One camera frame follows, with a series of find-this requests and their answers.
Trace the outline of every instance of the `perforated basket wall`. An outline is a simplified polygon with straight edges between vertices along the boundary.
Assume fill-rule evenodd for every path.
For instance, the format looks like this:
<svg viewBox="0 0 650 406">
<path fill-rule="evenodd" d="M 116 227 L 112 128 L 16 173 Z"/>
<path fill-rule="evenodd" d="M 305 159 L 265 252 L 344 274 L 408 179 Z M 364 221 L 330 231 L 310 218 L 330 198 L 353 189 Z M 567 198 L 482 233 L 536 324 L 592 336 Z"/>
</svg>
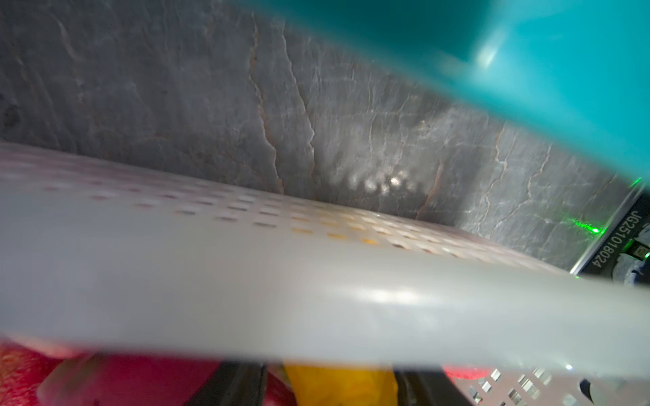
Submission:
<svg viewBox="0 0 650 406">
<path fill-rule="evenodd" d="M 451 227 L 7 143 L 0 209 L 0 331 L 200 355 L 650 374 L 650 357 L 630 350 L 646 344 L 647 297 Z M 597 351 L 608 346 L 620 361 Z M 588 404 L 582 378 L 540 371 L 456 384 L 481 405 Z M 646 404 L 645 383 L 594 382 L 603 405 Z"/>
</svg>

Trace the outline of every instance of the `teal container edge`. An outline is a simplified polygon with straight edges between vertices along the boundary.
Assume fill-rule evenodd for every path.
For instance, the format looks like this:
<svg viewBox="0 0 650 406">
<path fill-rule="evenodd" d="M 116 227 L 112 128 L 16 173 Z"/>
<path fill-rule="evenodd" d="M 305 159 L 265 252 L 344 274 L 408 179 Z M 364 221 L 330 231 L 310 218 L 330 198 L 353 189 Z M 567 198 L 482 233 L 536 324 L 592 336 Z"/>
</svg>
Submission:
<svg viewBox="0 0 650 406">
<path fill-rule="evenodd" d="M 630 179 L 650 177 L 650 3 L 252 0 Z"/>
</svg>

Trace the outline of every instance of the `teal object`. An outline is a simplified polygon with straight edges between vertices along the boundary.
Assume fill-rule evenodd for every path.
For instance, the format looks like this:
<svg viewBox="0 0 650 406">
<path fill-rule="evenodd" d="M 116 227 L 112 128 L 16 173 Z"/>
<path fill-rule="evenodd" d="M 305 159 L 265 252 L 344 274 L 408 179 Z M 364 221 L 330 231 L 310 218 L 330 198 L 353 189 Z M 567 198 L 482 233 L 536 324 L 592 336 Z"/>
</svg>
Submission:
<svg viewBox="0 0 650 406">
<path fill-rule="evenodd" d="M 650 2 L 257 0 L 448 95 L 650 177 Z"/>
</svg>

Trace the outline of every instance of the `gray marble surface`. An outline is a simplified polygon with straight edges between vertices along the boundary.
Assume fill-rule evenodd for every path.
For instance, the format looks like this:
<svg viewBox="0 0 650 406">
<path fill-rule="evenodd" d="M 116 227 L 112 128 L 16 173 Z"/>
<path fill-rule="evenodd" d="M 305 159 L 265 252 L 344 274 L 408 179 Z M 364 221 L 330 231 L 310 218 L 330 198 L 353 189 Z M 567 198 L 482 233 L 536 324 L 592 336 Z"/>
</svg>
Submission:
<svg viewBox="0 0 650 406">
<path fill-rule="evenodd" d="M 7 0 L 0 137 L 454 225 L 570 268 L 629 182 L 319 37 L 208 0 Z"/>
</svg>

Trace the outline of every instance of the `yellow object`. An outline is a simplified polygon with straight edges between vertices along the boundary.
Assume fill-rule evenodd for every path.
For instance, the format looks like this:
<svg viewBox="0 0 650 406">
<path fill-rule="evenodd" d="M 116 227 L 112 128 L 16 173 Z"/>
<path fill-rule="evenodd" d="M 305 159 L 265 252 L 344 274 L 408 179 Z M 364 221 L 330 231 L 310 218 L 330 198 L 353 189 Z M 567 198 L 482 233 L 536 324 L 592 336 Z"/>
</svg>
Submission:
<svg viewBox="0 0 650 406">
<path fill-rule="evenodd" d="M 397 406 L 393 371 L 285 364 L 298 406 Z"/>
</svg>

